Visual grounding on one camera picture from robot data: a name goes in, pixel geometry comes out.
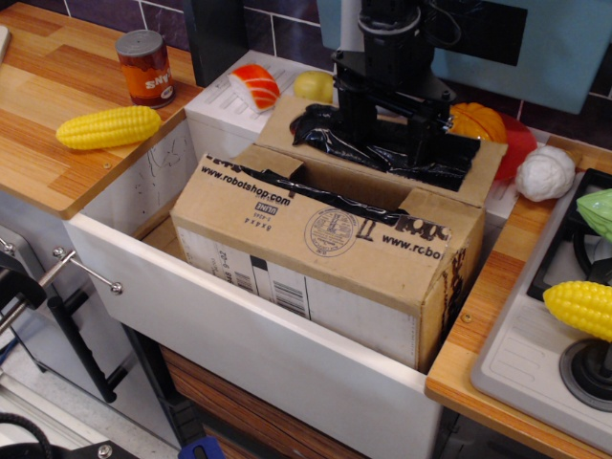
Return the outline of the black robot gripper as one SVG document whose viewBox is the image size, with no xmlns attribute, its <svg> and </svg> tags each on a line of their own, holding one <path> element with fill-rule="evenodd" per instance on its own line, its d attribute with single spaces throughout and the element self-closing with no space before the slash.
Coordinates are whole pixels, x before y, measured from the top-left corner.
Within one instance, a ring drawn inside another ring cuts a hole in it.
<svg viewBox="0 0 612 459">
<path fill-rule="evenodd" d="M 412 164 L 426 161 L 429 143 L 451 126 L 453 91 L 431 71 L 437 48 L 453 45 L 453 17 L 435 1 L 361 1 L 364 51 L 333 54 L 344 129 L 362 144 L 379 107 L 405 117 Z"/>
</svg>

